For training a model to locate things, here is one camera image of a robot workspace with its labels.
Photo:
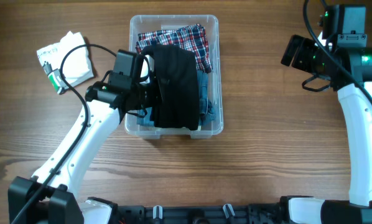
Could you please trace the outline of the black garment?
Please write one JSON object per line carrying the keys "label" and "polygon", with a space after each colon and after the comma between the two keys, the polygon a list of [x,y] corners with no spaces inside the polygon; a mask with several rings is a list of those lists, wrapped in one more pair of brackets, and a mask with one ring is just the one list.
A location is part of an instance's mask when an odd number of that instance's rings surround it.
{"label": "black garment", "polygon": [[143,55],[154,59],[162,103],[153,107],[157,128],[198,129],[200,106],[195,54],[176,45],[148,45]]}

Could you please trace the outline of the white printed shirt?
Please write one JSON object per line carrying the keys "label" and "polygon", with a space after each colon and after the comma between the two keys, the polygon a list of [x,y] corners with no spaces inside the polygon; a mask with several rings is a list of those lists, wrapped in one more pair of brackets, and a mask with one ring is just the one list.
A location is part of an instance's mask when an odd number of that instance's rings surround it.
{"label": "white printed shirt", "polygon": [[[85,44],[85,40],[80,32],[73,33],[69,31],[61,38],[60,42],[48,45],[37,51],[39,63],[59,95],[68,90],[68,86],[60,78],[59,69],[62,60],[71,49],[83,44]],[[77,86],[94,77],[86,47],[75,50],[67,57],[63,66],[63,74],[71,86]]]}

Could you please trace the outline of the blue denim jeans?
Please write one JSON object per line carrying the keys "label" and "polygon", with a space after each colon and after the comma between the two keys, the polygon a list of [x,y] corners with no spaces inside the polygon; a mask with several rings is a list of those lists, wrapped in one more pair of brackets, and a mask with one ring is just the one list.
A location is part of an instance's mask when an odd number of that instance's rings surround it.
{"label": "blue denim jeans", "polygon": [[[208,74],[200,70],[197,71],[200,100],[200,119],[199,126],[204,126],[216,120],[215,109],[208,99]],[[147,108],[147,115],[144,118],[137,118],[137,124],[141,126],[154,126],[152,118],[152,108]]]}

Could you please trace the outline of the red navy plaid shirt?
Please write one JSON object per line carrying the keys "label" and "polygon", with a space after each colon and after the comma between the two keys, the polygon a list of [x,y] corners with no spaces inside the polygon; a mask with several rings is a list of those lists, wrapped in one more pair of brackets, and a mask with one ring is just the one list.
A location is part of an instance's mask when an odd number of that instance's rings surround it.
{"label": "red navy plaid shirt", "polygon": [[157,30],[138,34],[136,51],[148,45],[176,45],[181,49],[195,54],[196,68],[205,73],[212,72],[212,64],[209,56],[209,44],[204,26],[194,24],[174,30]]}

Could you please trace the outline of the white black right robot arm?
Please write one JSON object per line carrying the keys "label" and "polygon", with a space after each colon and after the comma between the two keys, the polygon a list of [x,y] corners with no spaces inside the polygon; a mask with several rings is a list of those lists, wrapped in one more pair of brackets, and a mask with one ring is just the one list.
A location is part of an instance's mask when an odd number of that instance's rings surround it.
{"label": "white black right robot arm", "polygon": [[314,40],[293,35],[281,63],[330,82],[345,118],[351,166],[347,201],[290,198],[288,221],[372,223],[372,49],[337,47],[327,57]]}

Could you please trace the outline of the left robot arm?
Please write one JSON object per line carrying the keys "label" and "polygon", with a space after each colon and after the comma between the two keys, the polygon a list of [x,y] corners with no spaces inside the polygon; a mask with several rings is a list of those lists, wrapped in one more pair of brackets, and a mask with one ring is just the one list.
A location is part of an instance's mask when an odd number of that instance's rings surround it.
{"label": "left robot arm", "polygon": [[8,190],[11,223],[111,223],[116,204],[76,200],[86,170],[128,111],[160,99],[157,82],[122,78],[96,82],[81,99],[83,108],[50,158],[31,178],[16,177]]}

